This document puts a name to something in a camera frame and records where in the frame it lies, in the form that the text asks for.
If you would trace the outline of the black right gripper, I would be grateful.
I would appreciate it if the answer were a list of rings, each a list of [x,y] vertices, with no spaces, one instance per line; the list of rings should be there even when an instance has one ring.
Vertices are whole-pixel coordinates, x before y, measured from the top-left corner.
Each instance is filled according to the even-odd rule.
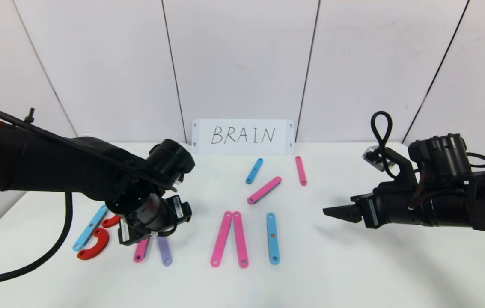
[[[371,193],[354,195],[350,201],[356,204],[323,208],[331,218],[359,223],[364,220],[367,228],[377,229],[385,224],[431,226],[422,209],[409,209],[414,187],[404,187],[395,182],[380,183]]]

